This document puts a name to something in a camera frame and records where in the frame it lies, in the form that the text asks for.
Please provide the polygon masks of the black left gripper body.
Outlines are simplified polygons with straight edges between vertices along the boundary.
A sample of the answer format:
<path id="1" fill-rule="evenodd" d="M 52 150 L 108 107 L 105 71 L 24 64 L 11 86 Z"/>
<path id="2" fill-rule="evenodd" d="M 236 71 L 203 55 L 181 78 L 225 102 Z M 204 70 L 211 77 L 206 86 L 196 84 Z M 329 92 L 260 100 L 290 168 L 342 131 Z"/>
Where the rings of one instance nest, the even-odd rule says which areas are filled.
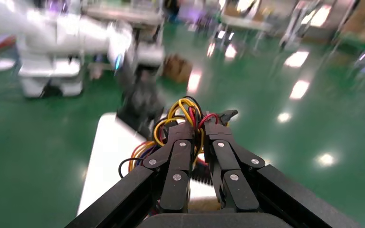
<path id="1" fill-rule="evenodd" d="M 133 81 L 122 94 L 123 106 L 132 109 L 163 109 L 164 100 L 156 84 L 159 68 L 139 64 Z"/>

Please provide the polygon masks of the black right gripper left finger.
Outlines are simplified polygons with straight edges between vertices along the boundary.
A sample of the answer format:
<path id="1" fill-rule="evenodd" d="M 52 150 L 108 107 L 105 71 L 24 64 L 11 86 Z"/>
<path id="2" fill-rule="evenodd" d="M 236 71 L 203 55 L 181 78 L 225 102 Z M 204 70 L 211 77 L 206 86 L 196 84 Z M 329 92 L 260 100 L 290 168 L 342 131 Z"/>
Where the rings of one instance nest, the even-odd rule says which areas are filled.
<path id="1" fill-rule="evenodd" d="M 144 167 L 156 172 L 161 212 L 186 212 L 194 153 L 193 128 L 180 123 L 169 129 L 167 143 L 144 160 Z"/>

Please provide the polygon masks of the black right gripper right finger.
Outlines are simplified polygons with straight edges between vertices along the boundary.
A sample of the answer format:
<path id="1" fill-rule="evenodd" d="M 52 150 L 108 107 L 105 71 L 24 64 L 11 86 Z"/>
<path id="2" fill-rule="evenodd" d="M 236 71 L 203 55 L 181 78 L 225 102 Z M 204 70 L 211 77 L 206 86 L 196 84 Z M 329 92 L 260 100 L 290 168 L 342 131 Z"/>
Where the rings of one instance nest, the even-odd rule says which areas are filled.
<path id="1" fill-rule="evenodd" d="M 259 209 L 256 194 L 251 189 L 255 171 L 265 161 L 238 145 L 227 126 L 206 123 L 204 153 L 213 187 L 222 209 L 235 212 L 255 212 Z"/>

